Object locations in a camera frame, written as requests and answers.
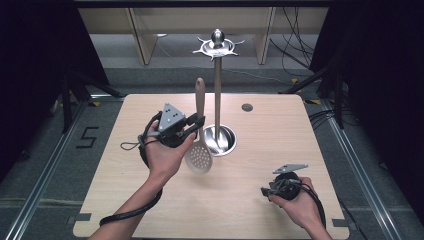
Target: metal stand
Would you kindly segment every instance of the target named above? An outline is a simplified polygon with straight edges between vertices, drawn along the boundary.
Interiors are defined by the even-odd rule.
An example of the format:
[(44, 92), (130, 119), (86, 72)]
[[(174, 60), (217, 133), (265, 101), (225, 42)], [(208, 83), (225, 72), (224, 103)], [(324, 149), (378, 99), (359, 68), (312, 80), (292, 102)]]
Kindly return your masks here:
[(221, 125), (221, 72), (222, 72), (222, 57), (226, 55), (238, 55), (234, 53), (234, 48), (237, 44), (225, 39), (224, 33), (216, 29), (211, 36), (211, 40), (202, 40), (203, 42), (199, 50), (193, 53), (203, 53), (211, 57), (215, 67), (215, 125), (205, 128), (205, 141), (211, 153), (214, 156), (223, 156), (230, 153), (236, 146), (237, 138), (234, 131), (224, 125)]

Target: spatula handle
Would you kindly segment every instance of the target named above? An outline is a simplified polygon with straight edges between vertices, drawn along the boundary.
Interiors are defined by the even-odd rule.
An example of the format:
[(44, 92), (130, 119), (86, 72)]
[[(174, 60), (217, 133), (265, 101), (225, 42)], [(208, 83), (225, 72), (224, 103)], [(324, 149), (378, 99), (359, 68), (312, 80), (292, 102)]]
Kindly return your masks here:
[(205, 82), (202, 78), (196, 81), (196, 111), (198, 118), (205, 114)]

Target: gray floor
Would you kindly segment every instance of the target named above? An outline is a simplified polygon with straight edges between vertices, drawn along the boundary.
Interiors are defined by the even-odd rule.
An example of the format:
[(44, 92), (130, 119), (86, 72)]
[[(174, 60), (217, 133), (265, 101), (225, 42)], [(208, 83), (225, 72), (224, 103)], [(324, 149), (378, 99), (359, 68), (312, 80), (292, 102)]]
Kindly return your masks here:
[[(206, 56), (191, 53), (200, 47), (196, 37), (196, 35), (167, 35), (160, 38), (148, 66), (139, 64), (132, 36), (93, 35), (92, 39), (111, 86), (118, 91), (192, 92), (194, 79), (203, 77), (207, 92), (212, 92), (213, 62)], [(291, 59), (284, 58), (284, 66), (291, 74), (287, 73), (282, 67), (281, 53), (272, 45), (269, 47), (266, 64), (258, 65), (252, 36), (229, 35), (227, 38), (234, 42), (241, 40), (246, 42), (236, 48), (240, 56), (230, 56), (223, 60), (223, 68), (228, 69), (223, 71), (223, 92), (276, 94), (292, 86), (293, 78), (300, 80), (305, 78), (294, 76), (293, 73), (311, 74)], [(281, 35), (272, 36), (272, 39), (284, 47)], [(313, 47), (316, 36), (303, 36), (303, 40)], [(288, 51), (305, 61), (299, 51), (294, 49)], [(298, 94), (305, 100), (317, 99), (315, 90), (318, 85), (319, 82), (316, 82)], [(97, 89), (91, 89), (91, 92), (102, 94)], [(72, 219), (79, 213), (121, 105), (121, 101), (102, 101), (99, 106), (89, 106), (82, 112), (22, 239), (78, 239), (72, 234)], [(318, 104), (305, 104), (305, 108), (308, 114), (323, 110), (323, 106)], [(363, 129), (357, 126), (358, 122), (352, 115), (345, 115), (344, 120), (346, 121), (344, 131), (403, 239), (423, 239), (423, 226), (401, 195), (390, 173), (378, 165), (379, 156)], [(368, 239), (386, 239), (330, 123), (324, 121), (315, 130), (315, 135), (336, 193)], [(4, 237), (8, 232), (25, 199), (31, 194), (61, 138), (62, 127), (62, 110), (58, 108), (52, 117), (46, 120), (28, 147), (31, 158), (18, 162), (0, 184), (2, 216), (0, 237)], [(94, 136), (96, 140), (92, 148), (78, 148), (89, 144), (87, 140), (81, 139), (87, 127), (97, 127), (87, 132), (87, 136)], [(351, 222), (346, 211), (344, 213), (346, 219)], [(358, 230), (351, 230), (349, 239), (363, 239), (363, 237)]]

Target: hand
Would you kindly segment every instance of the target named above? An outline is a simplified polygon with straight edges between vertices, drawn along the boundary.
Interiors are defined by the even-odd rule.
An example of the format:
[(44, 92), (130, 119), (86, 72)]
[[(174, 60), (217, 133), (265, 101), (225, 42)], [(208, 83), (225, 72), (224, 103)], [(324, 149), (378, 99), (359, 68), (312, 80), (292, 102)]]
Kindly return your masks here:
[[(150, 126), (149, 132), (156, 131), (158, 124), (158, 121), (155, 121)], [(177, 148), (167, 147), (160, 142), (149, 143), (146, 146), (146, 156), (150, 168), (149, 178), (160, 179), (166, 183), (178, 172), (184, 154), (193, 144), (195, 138), (195, 133), (190, 134)], [(153, 137), (148, 137), (146, 143), (155, 140)]]
[[(311, 190), (315, 192), (310, 178), (299, 177), (299, 180), (310, 186)], [(277, 195), (270, 195), (269, 200), (282, 207), (287, 212), (290, 219), (304, 228), (312, 239), (331, 239), (321, 223), (321, 217), (316, 203), (304, 190), (300, 190), (299, 195), (291, 201), (285, 200)]]

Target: cable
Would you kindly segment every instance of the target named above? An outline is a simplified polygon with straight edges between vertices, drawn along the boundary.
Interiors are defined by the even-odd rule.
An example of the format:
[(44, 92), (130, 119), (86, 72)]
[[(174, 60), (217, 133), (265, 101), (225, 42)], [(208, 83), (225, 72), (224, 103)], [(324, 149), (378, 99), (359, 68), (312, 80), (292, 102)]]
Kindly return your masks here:
[(144, 144), (144, 146), (147, 146), (147, 145), (149, 145), (150, 143), (154, 143), (154, 142), (159, 142), (159, 140), (158, 140), (158, 139), (155, 139), (155, 140), (152, 140), (152, 141), (150, 141), (150, 142), (146, 142), (146, 144)]
[[(124, 145), (132, 145), (132, 147), (130, 148), (125, 148)], [(130, 143), (130, 142), (123, 142), (121, 143), (121, 148), (124, 149), (125, 151), (131, 151), (134, 148), (136, 148), (138, 145), (140, 145), (140, 143)]]
[(299, 63), (300, 65), (302, 65), (302, 67), (304, 68), (308, 68), (308, 65), (304, 64), (303, 62), (301, 62), (299, 59), (297, 59), (296, 57), (294, 57), (293, 55), (289, 54), (288, 52), (284, 51), (283, 49), (281, 49), (279, 46), (277, 46), (277, 44), (274, 43), (274, 41), (270, 38), (269, 41), (278, 49), (280, 50), (280, 52), (282, 52), (283, 54), (289, 56), (291, 59), (293, 59), (294, 61), (296, 61), (297, 63)]
[(115, 222), (115, 221), (120, 221), (120, 220), (124, 220), (127, 218), (132, 218), (135, 217), (137, 215), (143, 214), (145, 212), (147, 212), (149, 209), (151, 209), (152, 207), (154, 207), (156, 205), (156, 203), (158, 203), (159, 199), (162, 196), (162, 192), (163, 189), (161, 189), (158, 194), (156, 194), (155, 198), (153, 198), (152, 201), (150, 201), (148, 204), (144, 205), (141, 208), (126, 212), (126, 213), (121, 213), (121, 214), (115, 214), (115, 215), (111, 215), (108, 217), (103, 218), (102, 220), (100, 220), (100, 226), (110, 223), (110, 222)]
[(291, 32), (291, 34), (290, 34), (290, 38), (289, 38), (289, 40), (287, 41), (286, 39), (286, 41), (287, 42), (290, 42), (290, 40), (291, 40), (291, 38), (292, 38), (292, 36), (294, 35), (296, 38), (297, 38), (297, 40), (298, 40), (298, 42), (299, 42), (299, 44), (300, 44), (300, 47), (302, 48), (302, 53), (303, 53), (303, 56), (304, 56), (304, 58), (305, 58), (305, 61), (307, 62), (307, 64), (308, 64), (308, 66), (310, 65), (310, 61), (311, 61), (311, 59), (310, 59), (310, 57), (309, 57), (309, 55), (307, 55), (306, 54), (306, 49), (303, 47), (303, 44), (304, 44), (304, 42), (302, 41), (302, 39), (300, 38), (300, 32), (299, 32), (299, 21), (298, 21), (298, 15), (299, 15), (299, 8), (297, 8), (297, 7), (295, 7), (294, 8), (294, 10), (295, 10), (295, 22), (294, 22), (294, 25), (292, 25), (292, 23), (291, 23), (291, 21), (290, 21), (290, 18), (288, 17), (288, 14), (287, 14), (287, 12), (286, 12), (286, 9), (283, 7), (283, 11), (284, 11), (284, 14), (285, 14), (285, 16), (286, 16), (286, 19), (287, 19), (287, 21), (289, 22), (289, 25), (290, 25), (290, 28), (291, 28), (291, 30), (292, 30), (292, 32)]
[(302, 49), (299, 49), (299, 48), (297, 48), (297, 47), (295, 47), (295, 46), (293, 46), (287, 39), (286, 39), (286, 37), (284, 36), (284, 34), (281, 34), (282, 35), (282, 37), (283, 37), (283, 39), (286, 41), (286, 43), (290, 46), (290, 47), (292, 47), (294, 50), (297, 50), (297, 51), (299, 51), (299, 52), (302, 52), (303, 50)]
[(340, 205), (342, 205), (342, 207), (344, 208), (344, 210), (346, 211), (346, 213), (349, 215), (350, 219), (352, 220), (352, 222), (355, 224), (356, 228), (358, 229), (358, 231), (361, 233), (362, 237), (365, 240), (368, 240), (367, 236), (365, 235), (365, 233), (362, 231), (362, 228), (359, 226), (358, 222), (356, 222), (355, 218), (353, 217), (352, 213), (349, 211), (349, 209), (346, 207), (346, 205), (343, 203), (343, 201), (339, 198), (339, 196), (337, 196), (337, 200), (339, 201)]
[[(290, 19), (288, 18), (288, 16), (287, 16), (287, 14), (286, 14), (286, 18), (287, 18), (287, 20), (288, 20), (288, 22), (289, 22), (289, 24), (290, 24), (290, 27), (291, 27), (291, 22), (290, 22)], [(293, 28), (292, 28), (292, 32), (291, 32), (291, 34), (290, 34), (290, 38), (289, 38), (289, 40), (288, 40), (288, 42), (290, 42), (290, 40), (291, 40), (291, 38), (293, 37)], [(284, 55), (285, 55), (285, 53), (287, 52), (287, 46), (288, 46), (288, 44), (286, 44), (286, 46), (284, 47), (284, 50), (282, 51), (282, 53), (283, 53), (283, 57), (281, 58), (281, 65), (283, 66), (283, 69), (284, 69), (284, 71), (286, 72), (286, 73), (288, 73), (288, 74), (292, 74), (292, 73), (290, 73), (289, 71), (287, 71), (287, 69), (286, 69), (286, 67), (284, 66)]]
[[(282, 36), (283, 36), (283, 38), (284, 38), (284, 40), (287, 42), (287, 39), (286, 39), (286, 37), (284, 36), (284, 34), (281, 34)], [(314, 53), (313, 53), (313, 51), (315, 51), (315, 49), (314, 48), (312, 48), (312, 47), (310, 47), (310, 46), (308, 46), (308, 44), (306, 44), (301, 38), (300, 38), (300, 40), (302, 41), (302, 44), (304, 44), (306, 47), (308, 47), (310, 50), (311, 50), (311, 52), (309, 52), (309, 51), (306, 51), (305, 50), (305, 52), (306, 53), (308, 53), (308, 54), (310, 54), (310, 55), (313, 55)], [(287, 42), (292, 48), (294, 48), (294, 49), (296, 49), (296, 50), (298, 50), (298, 51), (303, 51), (302, 49), (299, 49), (299, 48), (297, 48), (297, 47), (295, 47), (295, 46), (293, 46), (291, 43), (289, 43), (289, 42)]]
[[(348, 107), (344, 107), (344, 108), (342, 108), (342, 112), (343, 111), (350, 111), (349, 109), (350, 108), (348, 108)], [(309, 117), (309, 121), (311, 121), (311, 125), (312, 125), (313, 130), (315, 131), (322, 124), (324, 124), (327, 120), (333, 118), (335, 116), (334, 111), (335, 111), (334, 109), (324, 110), (324, 111), (320, 111), (320, 112), (317, 112), (317, 113), (314, 113), (314, 114), (309, 115), (308, 116)], [(343, 116), (352, 115), (352, 113), (344, 113), (342, 115)], [(353, 124), (353, 123), (347, 122), (346, 120), (343, 120), (343, 122), (345, 122), (346, 124), (348, 124), (350, 126), (360, 126), (360, 124)]]
[(308, 193), (309, 196), (314, 200), (315, 204), (318, 207), (318, 212), (319, 212), (319, 216), (321, 218), (322, 225), (324, 225), (324, 228), (327, 228), (327, 223), (326, 223), (326, 220), (325, 220), (324, 207), (322, 206), (322, 203), (319, 200), (318, 195), (314, 191), (312, 191), (312, 188), (308, 184), (302, 183), (299, 187), (303, 191), (305, 191), (306, 193)]

